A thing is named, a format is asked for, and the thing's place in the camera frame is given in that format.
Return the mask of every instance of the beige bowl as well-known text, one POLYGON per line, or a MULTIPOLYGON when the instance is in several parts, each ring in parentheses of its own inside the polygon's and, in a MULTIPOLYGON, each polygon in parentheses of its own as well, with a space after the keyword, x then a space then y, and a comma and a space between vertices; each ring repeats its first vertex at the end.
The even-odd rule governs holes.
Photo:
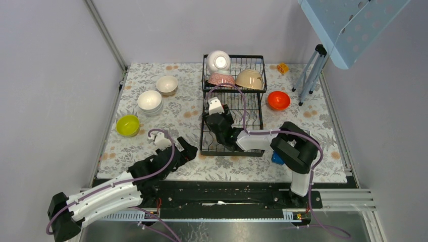
POLYGON ((235 84, 241 87, 263 90, 263 78, 261 74, 253 69, 245 69, 239 73, 235 84))
POLYGON ((173 76, 164 76, 156 82, 156 88, 163 96, 174 95, 177 91, 178 81, 173 76))

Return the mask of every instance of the dish rack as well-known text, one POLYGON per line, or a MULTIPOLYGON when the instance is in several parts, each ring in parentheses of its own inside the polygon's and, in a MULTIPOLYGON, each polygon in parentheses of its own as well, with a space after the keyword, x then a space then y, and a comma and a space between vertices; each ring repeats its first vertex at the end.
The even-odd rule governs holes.
MULTIPOLYGON (((206 66, 206 57, 203 56, 202 66, 202 92, 203 102, 210 98, 217 97, 220 102, 224 105, 227 104, 229 111, 232 114, 234 123, 232 127, 242 128, 242 120, 244 117, 244 102, 241 94, 233 87, 218 87, 213 90, 211 94, 208 92, 213 88, 214 85, 209 84, 207 81, 210 77, 206 66)), ((266 74, 264 69, 264 60, 262 55, 229 55, 231 59, 231 70, 230 73, 236 79, 241 71, 244 69, 254 69, 261 73, 263 78, 263 89, 254 90, 250 88, 239 87, 244 93, 247 109, 245 116, 246 127, 249 130, 262 130, 263 119, 261 113, 261 99, 263 94, 266 93, 268 88, 266 81, 266 74)), ((203 105, 202 112, 208 112, 208 107, 203 105)), ((200 145, 199 150, 201 155, 209 156, 252 156, 260 157, 263 155, 264 150, 248 150, 244 152, 233 152, 226 149, 223 145, 217 143, 216 136, 212 133, 205 122, 202 120, 200 145)))
MULTIPOLYGON (((203 56, 202 63, 202 91, 204 93, 210 91, 215 85, 208 83, 209 77, 211 73, 209 73, 208 68, 206 66, 206 58, 207 54, 203 56)), ((263 79, 263 89, 255 90, 246 87, 239 87, 240 90, 244 93, 266 93, 268 89, 268 85, 266 82, 266 72, 264 71, 264 59, 263 55, 237 55, 230 54, 230 74, 236 80, 239 73, 245 69, 253 69, 260 72, 261 77, 263 79)), ((213 92, 238 92, 233 87, 218 87, 213 92)))

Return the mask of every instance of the tripod leg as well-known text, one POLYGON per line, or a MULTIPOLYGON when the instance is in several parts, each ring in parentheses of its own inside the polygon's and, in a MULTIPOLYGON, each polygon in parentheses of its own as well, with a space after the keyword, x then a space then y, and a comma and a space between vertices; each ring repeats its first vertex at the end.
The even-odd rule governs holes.
POLYGON ((313 90, 315 89, 316 83, 318 82, 318 78, 319 78, 319 76, 321 74, 321 71, 323 70, 324 65, 326 64, 326 62, 327 62, 328 59, 329 59, 328 56, 324 56, 324 59, 321 62, 321 65, 319 66, 319 70, 317 71, 317 75, 315 76, 315 78, 313 80, 313 85, 312 85, 312 87, 311 87, 311 89, 309 91, 309 94, 313 93, 313 90))
POLYGON ((310 71, 308 78, 306 79, 305 85, 303 85, 303 89, 302 89, 302 91, 299 94, 300 98, 302 98, 302 96, 306 96, 306 93, 311 88, 313 77, 316 75, 315 71, 316 71, 316 69, 318 69, 320 63, 321 63, 321 55, 318 55, 318 57, 316 58, 315 63, 313 64, 313 68, 310 71))
POLYGON ((314 82, 314 76, 316 76, 316 72, 319 71, 320 67, 322 67, 322 63, 324 62, 324 58, 321 57, 321 55, 318 56, 318 58, 315 61, 315 64, 313 65, 312 70, 310 71, 309 77, 307 79, 306 84, 303 86, 303 90, 300 93, 300 102, 299 106, 303 105, 303 102, 305 101, 305 98, 310 91, 310 89, 313 86, 314 82))
POLYGON ((315 51, 315 52, 312 54, 312 57, 309 59, 308 64, 306 64, 305 68, 303 69, 303 72, 302 72, 302 74, 300 75, 299 80, 297 80, 297 82, 296 82, 296 83, 294 84, 294 86, 293 86, 293 89, 291 89, 291 91, 292 91, 292 92, 296 91, 297 87, 300 85, 300 82, 301 82, 302 80, 306 79, 306 72, 307 72, 307 69, 309 68, 310 64, 312 63, 313 59, 315 58, 316 53, 317 53, 317 52, 315 51))

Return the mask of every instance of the blue object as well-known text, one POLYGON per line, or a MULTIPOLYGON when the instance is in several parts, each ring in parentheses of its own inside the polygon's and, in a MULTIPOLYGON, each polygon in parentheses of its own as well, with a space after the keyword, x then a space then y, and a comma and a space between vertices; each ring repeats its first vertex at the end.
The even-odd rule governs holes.
POLYGON ((272 162, 276 163, 278 165, 283 165, 284 162, 282 161, 282 159, 278 156, 278 154, 274 151, 274 154, 272 155, 272 162))
POLYGON ((298 0, 333 63, 349 69, 410 0, 298 0))

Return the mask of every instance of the floral tablecloth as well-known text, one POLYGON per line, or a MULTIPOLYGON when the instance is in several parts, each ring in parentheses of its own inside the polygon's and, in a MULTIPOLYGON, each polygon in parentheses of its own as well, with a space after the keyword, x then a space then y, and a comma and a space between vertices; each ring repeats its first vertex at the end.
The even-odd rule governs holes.
MULTIPOLYGON (((339 153, 333 124, 327 110, 320 84, 309 95, 303 106, 298 106, 298 92, 291 92, 292 85, 299 78, 304 65, 289 65, 290 70, 282 75, 276 65, 266 65, 267 93, 262 100, 262 114, 265 129, 273 129, 284 121, 291 121, 309 130, 324 149, 324 160, 315 169, 314 182, 345 183, 346 177, 339 153), (265 104, 268 94, 282 90, 290 95, 291 105, 285 111, 273 111, 265 104)), ((147 131, 161 128, 169 131, 176 139, 183 136, 191 145, 199 147, 202 113, 202 64, 132 64, 120 98, 115 120, 110 130, 105 151, 100 158, 97 178, 113 178, 138 160, 155 154, 155 147, 147 138, 147 131), (174 96, 164 97, 164 109, 157 116, 143 115, 137 105, 138 96, 147 90, 156 90, 156 81, 165 75, 177 77, 178 91, 174 96), (126 114, 137 115, 140 132, 132 138, 120 136, 116 121, 126 114)), ((291 170, 285 165, 271 162, 272 151, 263 157, 197 157, 170 173, 167 179, 174 180, 233 180, 290 182, 291 170)))

